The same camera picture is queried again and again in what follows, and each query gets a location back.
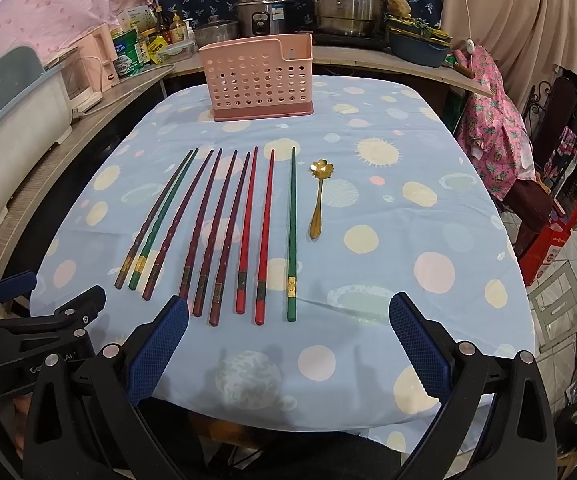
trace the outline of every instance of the wooden countertop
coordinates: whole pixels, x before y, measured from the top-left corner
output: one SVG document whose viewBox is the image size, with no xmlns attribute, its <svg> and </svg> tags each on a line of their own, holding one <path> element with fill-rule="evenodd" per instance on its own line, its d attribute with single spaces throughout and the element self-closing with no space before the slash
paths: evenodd
<svg viewBox="0 0 577 480">
<path fill-rule="evenodd" d="M 345 46 L 315 45 L 313 47 L 313 62 L 325 65 L 375 70 L 376 72 L 414 75 L 446 83 L 447 85 L 471 92 L 477 92 L 488 97 L 493 96 L 490 92 L 485 91 L 478 85 L 475 80 L 457 73 L 452 68 L 422 66 L 376 50 L 363 50 L 361 48 Z M 195 53 L 189 59 L 176 62 L 174 69 L 169 73 L 168 77 L 203 72 L 203 70 L 200 54 Z"/>
<path fill-rule="evenodd" d="M 124 94 L 126 97 L 73 124 L 73 132 L 64 142 L 50 150 L 30 170 L 26 179 L 18 187 L 15 197 L 9 202 L 9 212 L 0 227 L 0 278 L 30 218 L 59 176 L 84 147 L 102 131 L 102 128 L 110 123 L 111 119 L 143 92 L 162 80 L 170 70 L 170 66 L 149 70 L 126 79 L 104 92 L 104 99 L 100 106 Z"/>
</svg>

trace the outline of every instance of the beige curtain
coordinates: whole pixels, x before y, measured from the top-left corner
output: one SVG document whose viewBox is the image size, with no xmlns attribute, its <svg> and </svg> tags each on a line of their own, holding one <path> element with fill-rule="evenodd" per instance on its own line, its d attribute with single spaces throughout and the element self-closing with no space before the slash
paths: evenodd
<svg viewBox="0 0 577 480">
<path fill-rule="evenodd" d="M 468 0 L 471 38 L 485 47 L 504 90 L 523 109 L 531 85 L 559 67 L 577 74 L 577 0 Z M 442 28 L 456 44 L 469 37 L 465 0 L 444 0 Z"/>
</svg>

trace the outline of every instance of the chopstick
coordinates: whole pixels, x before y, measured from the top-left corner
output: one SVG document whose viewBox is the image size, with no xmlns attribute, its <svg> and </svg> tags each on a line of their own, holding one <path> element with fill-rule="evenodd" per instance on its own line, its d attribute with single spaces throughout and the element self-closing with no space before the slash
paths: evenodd
<svg viewBox="0 0 577 480">
<path fill-rule="evenodd" d="M 164 241 L 162 241 L 160 251 L 157 253 L 157 257 L 155 258 L 155 262 L 153 263 L 153 268 L 151 269 L 151 274 L 149 274 L 148 276 L 148 280 L 146 281 L 146 286 L 144 288 L 144 293 L 142 294 L 142 298 L 144 298 L 147 301 L 150 300 L 151 296 L 153 295 L 153 289 L 155 288 L 155 283 L 157 283 L 157 278 L 160 275 L 160 270 L 162 269 L 162 265 L 164 264 L 166 253 L 168 252 L 169 247 L 171 246 L 173 235 L 175 234 L 175 230 L 177 229 L 177 226 L 180 223 L 180 220 L 182 219 L 182 215 L 184 214 L 184 210 L 188 205 L 190 196 L 193 194 L 193 191 L 195 191 L 195 188 L 197 187 L 198 182 L 200 181 L 202 173 L 204 173 L 206 165 L 208 164 L 208 161 L 212 155 L 213 150 L 210 150 L 210 152 L 208 152 L 208 155 L 204 159 L 204 162 L 202 162 L 202 165 L 198 173 L 195 175 L 193 182 L 190 183 L 188 191 L 186 192 L 186 195 L 184 196 L 184 199 L 182 200 L 182 203 L 180 204 L 177 213 L 175 213 L 175 216 L 172 219 L 171 226 L 169 227 L 169 230 L 166 233 L 166 238 L 164 238 Z"/>
<path fill-rule="evenodd" d="M 224 200 L 226 200 L 226 193 L 228 192 L 228 183 L 231 181 L 231 174 L 233 173 L 233 166 L 237 159 L 237 150 L 233 152 L 231 164 L 226 172 L 224 184 L 222 184 L 222 192 L 217 200 L 217 207 L 213 215 L 213 224 L 208 235 L 208 242 L 206 243 L 206 250 L 204 250 L 204 260 L 200 267 L 200 278 L 198 279 L 198 290 L 195 293 L 195 300 L 193 301 L 193 315 L 200 317 L 204 311 L 204 297 L 206 297 L 206 286 L 208 284 L 208 274 L 210 273 L 210 264 L 213 260 L 213 250 L 215 249 L 215 240 L 217 238 L 217 231 L 219 230 L 219 223 L 222 219 L 222 210 L 224 209 Z"/>
<path fill-rule="evenodd" d="M 291 207 L 288 224 L 288 278 L 286 280 L 286 320 L 297 319 L 296 312 L 296 270 L 297 270 L 297 214 L 296 214 L 296 178 L 295 147 L 291 151 Z"/>
<path fill-rule="evenodd" d="M 213 289 L 213 302 L 210 307 L 210 314 L 208 315 L 208 324 L 211 326 L 219 325 L 219 314 L 222 309 L 222 294 L 224 292 L 224 282 L 226 281 L 228 257 L 231 253 L 231 242 L 233 240 L 233 230 L 235 229 L 235 219 L 237 217 L 237 211 L 240 207 L 240 199 L 242 198 L 242 190 L 244 189 L 244 180 L 246 178 L 246 170 L 248 169 L 248 161 L 250 158 L 251 152 L 248 152 L 246 154 L 246 160 L 244 161 L 244 167 L 242 168 L 240 182 L 237 184 L 237 190 L 235 191 L 235 199 L 233 199 L 231 217 L 228 219 L 228 227 L 226 228 L 224 246 L 222 247 L 222 254 L 219 258 L 219 266 L 217 266 L 215 288 Z"/>
<path fill-rule="evenodd" d="M 257 300 L 255 302 L 255 324 L 263 325 L 266 314 L 266 271 L 268 266 L 268 228 L 270 227 L 270 199 L 273 191 L 273 163 L 275 150 L 270 152 L 268 163 L 268 181 L 266 183 L 266 202 L 262 223 L 262 241 L 260 244 L 260 265 L 257 273 Z"/>
<path fill-rule="evenodd" d="M 257 167 L 257 146 L 252 153 L 251 178 L 249 179 L 249 189 L 246 196 L 246 209 L 244 211 L 244 225 L 242 227 L 242 246 L 240 247 L 240 264 L 237 269 L 237 293 L 235 299 L 235 312 L 243 314 L 246 312 L 246 281 L 248 279 L 248 250 L 251 237 L 251 213 L 252 213 L 252 191 L 255 185 L 255 169 Z"/>
<path fill-rule="evenodd" d="M 217 152 L 217 158 L 215 160 L 215 164 L 213 165 L 213 170 L 210 172 L 208 183 L 206 184 L 206 190 L 204 191 L 204 198 L 202 198 L 200 211 L 198 212 L 198 219 L 195 222 L 195 229 L 193 230 L 193 236 L 190 239 L 190 245 L 188 245 L 188 255 L 186 256 L 186 263 L 184 264 L 184 271 L 182 272 L 182 283 L 180 284 L 180 297 L 184 298 L 184 300 L 188 299 L 188 286 L 190 285 L 190 280 L 193 277 L 193 264 L 195 263 L 195 254 L 197 254 L 198 252 L 198 244 L 200 243 L 202 222 L 204 221 L 204 215 L 206 215 L 206 206 L 208 206 L 210 190 L 213 187 L 213 181 L 215 180 L 217 166 L 219 164 L 219 159 L 221 157 L 222 157 L 222 149 L 220 148 L 219 152 Z"/>
<path fill-rule="evenodd" d="M 184 157 L 184 160 L 181 161 L 180 165 L 177 167 L 175 172 L 172 174 L 171 179 L 166 183 L 166 186 L 164 186 L 164 189 L 162 190 L 159 197 L 157 197 L 157 200 L 153 204 L 153 208 L 151 209 L 148 216 L 146 217 L 146 221 L 144 221 L 144 223 L 142 224 L 142 228 L 139 230 L 139 233 L 135 237 L 135 240 L 133 241 L 133 245 L 128 250 L 128 254 L 126 255 L 126 258 L 124 259 L 124 263 L 122 264 L 122 268 L 120 269 L 120 273 L 118 274 L 118 278 L 117 278 L 117 280 L 115 280 L 115 288 L 122 288 L 122 285 L 124 285 L 124 280 L 126 280 L 126 277 L 128 276 L 130 266 L 133 264 L 133 258 L 135 258 L 135 255 L 137 254 L 137 250 L 139 250 L 139 246 L 142 243 L 142 240 L 144 239 L 144 236 L 146 235 L 146 232 L 148 231 L 148 228 L 149 228 L 151 222 L 153 221 L 153 218 L 155 218 L 155 214 L 157 213 L 157 210 L 162 205 L 162 202 L 164 201 L 164 197 L 166 197 L 166 193 L 168 193 L 168 190 L 171 189 L 172 183 L 175 182 L 175 179 L 177 178 L 177 176 L 184 169 L 184 165 L 186 164 L 186 161 L 188 160 L 188 158 L 191 156 L 192 153 L 193 153 L 193 150 L 188 150 L 188 153 Z"/>
<path fill-rule="evenodd" d="M 148 254 L 151 252 L 151 247 L 153 246 L 153 242 L 155 242 L 155 237 L 157 236 L 157 232 L 160 230 L 160 226 L 162 225 L 162 222 L 164 221 L 164 217 L 166 216 L 166 213 L 168 213 L 168 210 L 169 210 L 169 207 L 171 206 L 171 202 L 172 202 L 173 197 L 175 197 L 177 190 L 180 189 L 180 184 L 182 183 L 182 180 L 186 176 L 186 173 L 188 172 L 188 168 L 190 168 L 190 165 L 193 163 L 193 160 L 195 160 L 195 155 L 197 155 L 199 151 L 200 151 L 199 148 L 195 148 L 195 151 L 191 155 L 190 160 L 188 161 L 186 167 L 184 168 L 184 171 L 182 171 L 182 173 L 180 174 L 180 177 L 177 179 L 177 182 L 171 188 L 171 192 L 166 197 L 166 201 L 164 202 L 162 209 L 160 209 L 160 213 L 157 216 L 157 220 L 155 220 L 155 223 L 153 224 L 153 228 L 151 229 L 151 232 L 148 234 L 148 238 L 146 239 L 146 243 L 144 244 L 144 247 L 142 248 L 142 252 L 140 253 L 139 258 L 137 259 L 137 264 L 135 265 L 135 269 L 133 270 L 133 276 L 131 276 L 130 283 L 128 284 L 128 288 L 130 290 L 135 290 L 137 288 L 137 283 L 139 282 L 139 279 L 142 277 L 142 271 L 144 270 L 144 266 L 146 265 L 146 260 L 148 258 Z"/>
</svg>

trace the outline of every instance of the pink plastic basket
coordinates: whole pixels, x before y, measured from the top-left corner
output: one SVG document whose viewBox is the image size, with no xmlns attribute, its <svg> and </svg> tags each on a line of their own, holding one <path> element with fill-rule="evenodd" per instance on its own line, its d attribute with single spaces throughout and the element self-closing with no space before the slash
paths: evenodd
<svg viewBox="0 0 577 480">
<path fill-rule="evenodd" d="M 200 56 L 216 121 L 313 113 L 310 34 L 222 41 Z"/>
</svg>

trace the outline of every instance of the blue gripper pad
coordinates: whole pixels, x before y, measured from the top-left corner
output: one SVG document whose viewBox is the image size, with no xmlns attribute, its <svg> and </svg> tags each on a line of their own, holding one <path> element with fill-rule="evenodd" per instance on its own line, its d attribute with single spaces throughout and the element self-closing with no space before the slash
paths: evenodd
<svg viewBox="0 0 577 480">
<path fill-rule="evenodd" d="M 38 279 L 31 270 L 0 280 L 0 303 L 11 301 L 35 289 Z"/>
<path fill-rule="evenodd" d="M 186 300 L 179 296 L 172 297 L 152 324 L 156 326 L 128 368 L 126 394 L 133 406 L 153 394 L 172 353 L 186 332 Z"/>
<path fill-rule="evenodd" d="M 451 364 L 426 330 L 424 316 L 400 292 L 391 298 L 389 320 L 426 394 L 443 404 L 451 394 Z"/>
</svg>

